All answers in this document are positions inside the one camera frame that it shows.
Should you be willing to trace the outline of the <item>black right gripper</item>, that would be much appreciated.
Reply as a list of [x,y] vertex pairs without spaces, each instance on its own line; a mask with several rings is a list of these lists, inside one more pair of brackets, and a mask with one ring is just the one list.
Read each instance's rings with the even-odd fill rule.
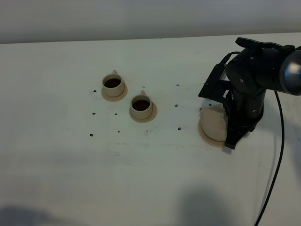
[[211,91],[214,101],[222,103],[228,116],[225,146],[235,149],[238,141],[261,120],[266,89],[251,94],[238,91],[229,81],[219,81]]

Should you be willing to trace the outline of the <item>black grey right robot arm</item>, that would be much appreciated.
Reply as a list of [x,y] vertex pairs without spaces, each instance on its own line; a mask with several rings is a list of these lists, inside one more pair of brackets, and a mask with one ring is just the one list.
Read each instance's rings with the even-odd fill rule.
[[238,141],[252,132],[264,113],[266,91],[294,96],[301,94],[301,49],[237,38],[243,50],[226,63],[207,82],[207,98],[222,103],[228,117],[225,145],[235,149]]

